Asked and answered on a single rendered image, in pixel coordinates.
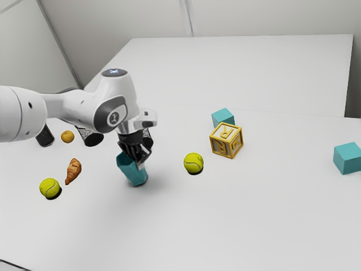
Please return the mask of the yellow letter block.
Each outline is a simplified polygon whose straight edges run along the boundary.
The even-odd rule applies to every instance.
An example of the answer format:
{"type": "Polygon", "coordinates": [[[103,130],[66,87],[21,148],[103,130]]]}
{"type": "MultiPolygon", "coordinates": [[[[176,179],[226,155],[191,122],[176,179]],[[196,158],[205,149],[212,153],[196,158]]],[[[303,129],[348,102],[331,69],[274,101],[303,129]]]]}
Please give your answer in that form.
{"type": "Polygon", "coordinates": [[[233,159],[244,145],[242,127],[220,122],[209,136],[214,154],[233,159]]]}

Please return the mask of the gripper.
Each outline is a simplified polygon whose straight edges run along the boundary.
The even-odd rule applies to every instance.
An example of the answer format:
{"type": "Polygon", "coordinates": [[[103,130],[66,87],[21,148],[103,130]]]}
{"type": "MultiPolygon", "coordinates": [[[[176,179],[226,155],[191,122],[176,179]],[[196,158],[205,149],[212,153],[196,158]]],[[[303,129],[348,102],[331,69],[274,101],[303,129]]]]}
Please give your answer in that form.
{"type": "Polygon", "coordinates": [[[152,153],[151,149],[143,145],[142,136],[143,132],[118,134],[118,145],[129,158],[137,163],[139,171],[144,168],[144,162],[152,153]]]}

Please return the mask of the brown croissant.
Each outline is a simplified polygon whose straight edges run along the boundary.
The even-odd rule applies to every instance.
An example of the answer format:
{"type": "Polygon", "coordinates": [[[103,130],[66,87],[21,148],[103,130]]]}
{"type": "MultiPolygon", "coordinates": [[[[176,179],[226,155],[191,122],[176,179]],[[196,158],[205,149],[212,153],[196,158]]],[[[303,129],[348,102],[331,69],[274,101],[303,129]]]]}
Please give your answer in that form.
{"type": "Polygon", "coordinates": [[[82,171],[82,165],[79,160],[72,158],[67,168],[67,176],[65,178],[65,184],[69,185],[74,181],[82,171]]]}

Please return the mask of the black can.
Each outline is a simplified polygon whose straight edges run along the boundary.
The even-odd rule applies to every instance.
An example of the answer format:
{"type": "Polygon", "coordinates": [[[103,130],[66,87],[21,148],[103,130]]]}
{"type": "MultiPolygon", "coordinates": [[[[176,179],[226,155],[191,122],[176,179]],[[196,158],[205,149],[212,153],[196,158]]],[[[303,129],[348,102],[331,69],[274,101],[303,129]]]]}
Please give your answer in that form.
{"type": "Polygon", "coordinates": [[[35,137],[35,139],[41,147],[51,146],[55,140],[47,124],[45,124],[45,126],[43,127],[41,132],[35,137]]]}

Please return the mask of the yellow tennis ball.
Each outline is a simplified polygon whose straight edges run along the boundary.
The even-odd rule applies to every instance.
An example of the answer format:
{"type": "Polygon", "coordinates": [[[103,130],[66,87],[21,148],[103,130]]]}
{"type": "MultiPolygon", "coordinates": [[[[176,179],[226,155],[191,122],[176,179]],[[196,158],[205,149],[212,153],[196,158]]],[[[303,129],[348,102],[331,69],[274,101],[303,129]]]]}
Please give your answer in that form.
{"type": "Polygon", "coordinates": [[[200,154],[191,152],[184,157],[183,165],[189,174],[199,174],[203,170],[204,160],[200,154]]]}
{"type": "Polygon", "coordinates": [[[40,193],[47,199],[56,198],[61,193],[61,187],[54,178],[46,178],[39,185],[40,193]]]}

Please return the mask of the black mesh pen holder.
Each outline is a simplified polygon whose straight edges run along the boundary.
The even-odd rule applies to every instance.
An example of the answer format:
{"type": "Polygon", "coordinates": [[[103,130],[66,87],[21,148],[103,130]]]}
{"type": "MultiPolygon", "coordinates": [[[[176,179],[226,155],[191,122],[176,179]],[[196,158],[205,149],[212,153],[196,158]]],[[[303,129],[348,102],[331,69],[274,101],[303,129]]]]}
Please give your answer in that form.
{"type": "Polygon", "coordinates": [[[87,147],[94,147],[100,144],[104,139],[104,135],[101,133],[97,133],[86,128],[78,127],[76,125],[74,127],[79,132],[85,146],[87,147]]]}
{"type": "Polygon", "coordinates": [[[143,129],[142,141],[143,141],[143,145],[144,145],[146,148],[149,148],[149,149],[152,148],[152,146],[153,146],[153,139],[152,139],[152,137],[151,137],[151,134],[150,134],[148,128],[144,128],[144,129],[143,129]]]}

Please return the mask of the teal cube block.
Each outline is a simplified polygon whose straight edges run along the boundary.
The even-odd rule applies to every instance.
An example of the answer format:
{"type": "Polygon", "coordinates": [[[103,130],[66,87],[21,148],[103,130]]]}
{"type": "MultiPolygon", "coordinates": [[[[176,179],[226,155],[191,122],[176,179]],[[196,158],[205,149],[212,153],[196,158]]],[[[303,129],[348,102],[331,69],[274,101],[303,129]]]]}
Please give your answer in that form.
{"type": "Polygon", "coordinates": [[[234,115],[227,109],[223,108],[211,114],[214,128],[216,128],[221,122],[235,125],[234,115]]]}
{"type": "Polygon", "coordinates": [[[355,142],[336,146],[333,162],[343,175],[361,171],[361,148],[355,142]]]}

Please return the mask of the teal faceted mug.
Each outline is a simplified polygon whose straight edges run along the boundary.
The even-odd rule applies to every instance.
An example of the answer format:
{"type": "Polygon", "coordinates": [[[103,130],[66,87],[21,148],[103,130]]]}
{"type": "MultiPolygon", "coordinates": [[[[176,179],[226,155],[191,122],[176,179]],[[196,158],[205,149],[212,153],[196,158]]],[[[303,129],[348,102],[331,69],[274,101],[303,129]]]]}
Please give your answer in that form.
{"type": "Polygon", "coordinates": [[[124,152],[121,152],[116,157],[116,163],[131,185],[136,187],[146,183],[148,174],[145,167],[141,166],[141,169],[138,169],[137,163],[129,158],[124,152]]]}

